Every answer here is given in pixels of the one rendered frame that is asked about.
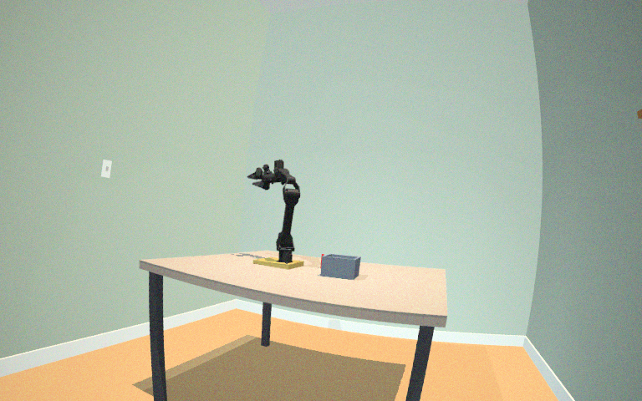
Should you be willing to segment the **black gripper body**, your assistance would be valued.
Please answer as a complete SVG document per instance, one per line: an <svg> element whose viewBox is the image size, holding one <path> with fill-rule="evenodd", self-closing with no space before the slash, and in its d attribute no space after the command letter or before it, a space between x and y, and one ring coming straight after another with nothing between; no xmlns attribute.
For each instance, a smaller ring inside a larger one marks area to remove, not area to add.
<svg viewBox="0 0 642 401"><path fill-rule="evenodd" d="M270 174L267 174L267 175L265 175L265 174L262 175L262 169L261 168L257 168L256 177L257 177L258 180L260 180L260 179L262 180L265 190L268 190L270 188L270 183L274 184L273 173L272 172L270 172Z"/></svg>

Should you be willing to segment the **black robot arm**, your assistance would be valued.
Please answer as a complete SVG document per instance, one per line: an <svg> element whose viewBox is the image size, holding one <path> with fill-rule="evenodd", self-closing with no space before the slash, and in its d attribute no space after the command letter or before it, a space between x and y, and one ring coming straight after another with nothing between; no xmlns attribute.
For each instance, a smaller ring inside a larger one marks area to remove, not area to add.
<svg viewBox="0 0 642 401"><path fill-rule="evenodd" d="M278 233L278 239L276 241L277 251L279 251L278 262L289 263L293 262L293 238L290 234L292 220L293 220L293 210L298 203L300 198L300 187L296 182L296 178L289 174L288 169L284 168L283 160L274 161L274 173L273 173L274 182L281 182L282 185L291 184L295 189L283 187L283 200L285 202L285 211L283 217L283 231Z"/></svg>

